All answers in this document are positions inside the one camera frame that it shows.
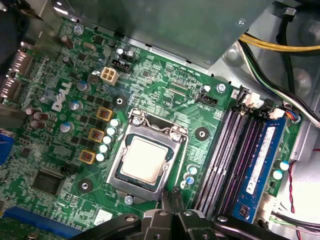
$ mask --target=blue port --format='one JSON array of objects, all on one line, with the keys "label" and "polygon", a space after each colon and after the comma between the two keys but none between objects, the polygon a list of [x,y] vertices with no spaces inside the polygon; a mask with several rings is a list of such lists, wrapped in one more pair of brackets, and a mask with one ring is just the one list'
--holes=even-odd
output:
[{"label": "blue port", "polygon": [[57,221],[36,215],[19,207],[9,208],[3,214],[4,218],[12,218],[22,223],[29,224],[41,230],[56,234],[63,238],[72,238],[81,233],[80,230],[69,227]]},{"label": "blue port", "polygon": [[4,164],[11,152],[14,139],[0,133],[0,166]]}]

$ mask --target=chipset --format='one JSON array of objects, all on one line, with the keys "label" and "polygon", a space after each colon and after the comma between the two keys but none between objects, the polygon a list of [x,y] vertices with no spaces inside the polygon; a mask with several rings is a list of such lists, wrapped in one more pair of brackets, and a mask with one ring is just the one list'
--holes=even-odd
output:
[{"label": "chipset", "polygon": [[91,165],[94,162],[95,157],[96,157],[96,154],[94,152],[84,149],[80,153],[79,160],[81,162]]},{"label": "chipset", "polygon": [[88,139],[95,141],[97,143],[101,143],[104,138],[105,132],[96,128],[91,128],[89,132]]},{"label": "chipset", "polygon": [[64,176],[47,170],[40,169],[33,180],[32,188],[52,196],[59,195],[64,184]]},{"label": "chipset", "polygon": [[98,119],[102,119],[102,120],[104,120],[106,122],[109,122],[111,117],[112,117],[112,113],[113,113],[112,110],[100,106],[98,108],[98,112],[96,113],[96,117]]},{"label": "chipset", "polygon": [[158,201],[187,134],[186,128],[174,122],[132,109],[106,182],[120,196],[133,195],[137,203]]}]

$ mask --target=screw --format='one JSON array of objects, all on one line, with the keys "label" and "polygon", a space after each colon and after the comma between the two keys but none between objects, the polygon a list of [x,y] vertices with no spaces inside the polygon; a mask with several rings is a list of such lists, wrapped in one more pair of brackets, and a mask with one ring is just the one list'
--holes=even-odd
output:
[{"label": "screw", "polygon": [[218,93],[223,94],[226,91],[226,85],[220,83],[216,86],[216,90],[218,91]]},{"label": "screw", "polygon": [[81,35],[84,32],[84,28],[80,25],[75,25],[73,28],[73,32],[77,35]]},{"label": "screw", "polygon": [[228,221],[228,218],[226,218],[225,216],[218,216],[218,220],[224,223]]},{"label": "screw", "polygon": [[134,198],[131,195],[127,195],[124,197],[124,203],[126,205],[132,205],[134,203]]},{"label": "screw", "polygon": [[141,119],[135,116],[135,117],[132,119],[132,124],[133,124],[134,126],[136,126],[136,127],[139,127],[139,126],[141,125]]},{"label": "screw", "polygon": [[243,19],[243,18],[240,18],[239,20],[238,20],[238,25],[240,25],[240,26],[243,26],[243,25],[245,25],[247,23],[247,21],[245,20],[245,19]]},{"label": "screw", "polygon": [[174,133],[174,134],[171,136],[171,139],[172,139],[172,141],[174,141],[175,143],[178,143],[178,142],[180,142],[180,140],[181,140],[181,135],[180,135],[180,134],[177,134],[177,133]]},{"label": "screw", "polygon": [[191,216],[192,215],[192,211],[185,211],[184,213],[183,213],[184,215],[186,215],[186,216]]}]

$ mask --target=ram slot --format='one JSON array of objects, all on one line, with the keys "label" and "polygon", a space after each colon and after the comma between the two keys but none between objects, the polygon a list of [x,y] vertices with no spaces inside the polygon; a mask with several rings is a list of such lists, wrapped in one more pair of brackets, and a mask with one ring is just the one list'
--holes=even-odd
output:
[{"label": "ram slot", "polygon": [[241,177],[247,167],[251,152],[254,149],[254,143],[262,130],[262,126],[261,120],[255,119],[253,116],[248,118],[244,128],[245,132],[240,140],[242,144],[236,151],[234,160],[232,160],[232,166],[227,175],[215,214],[227,214],[231,210],[233,197],[239,188]]},{"label": "ram slot", "polygon": [[215,145],[215,150],[213,152],[213,155],[212,155],[212,158],[211,158],[211,161],[209,163],[209,166],[207,168],[207,172],[204,176],[204,179],[202,180],[202,186],[201,186],[201,189],[200,189],[200,192],[199,192],[199,195],[196,199],[196,202],[195,202],[195,206],[194,206],[194,209],[198,210],[199,209],[199,206],[200,206],[200,203],[203,199],[203,194],[204,194],[204,191],[205,191],[205,188],[206,188],[206,185],[209,181],[209,177],[210,177],[210,174],[213,170],[213,166],[215,164],[215,161],[216,161],[216,158],[217,158],[217,155],[218,155],[218,152],[220,150],[220,147],[223,143],[223,140],[225,139],[225,135],[226,135],[226,132],[227,130],[229,129],[228,126],[229,126],[229,123],[230,123],[230,120],[231,120],[231,117],[232,117],[232,114],[233,114],[233,111],[232,110],[229,110],[228,113],[225,115],[224,117],[224,125],[222,127],[222,130],[220,132],[220,135],[219,135],[219,139]]},{"label": "ram slot", "polygon": [[232,159],[232,156],[235,152],[236,145],[238,143],[239,137],[244,129],[244,126],[247,122],[248,116],[238,114],[236,117],[235,124],[232,128],[230,137],[228,139],[228,143],[225,149],[225,152],[222,156],[221,163],[217,170],[215,179],[210,189],[210,194],[208,199],[206,200],[204,212],[206,212],[205,216],[208,220],[211,219],[212,214],[216,208],[217,199],[221,192],[221,187],[223,186],[226,178],[226,174],[229,170],[229,165]]}]

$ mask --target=wire bundle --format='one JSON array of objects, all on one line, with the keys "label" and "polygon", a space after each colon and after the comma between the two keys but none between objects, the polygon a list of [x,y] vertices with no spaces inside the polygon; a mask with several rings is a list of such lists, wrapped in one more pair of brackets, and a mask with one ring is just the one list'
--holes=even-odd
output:
[{"label": "wire bundle", "polygon": [[254,79],[259,84],[266,87],[269,92],[272,92],[274,95],[277,95],[278,97],[287,101],[292,106],[295,106],[299,111],[304,113],[313,124],[320,128],[320,118],[310,109],[310,107],[296,95],[292,94],[291,92],[274,84],[271,80],[269,80],[260,68],[259,63],[255,58],[254,54],[252,53],[250,47],[242,41],[239,41],[239,44],[242,48],[240,48],[240,52],[244,53],[243,59],[247,64],[250,74],[254,77]]}]

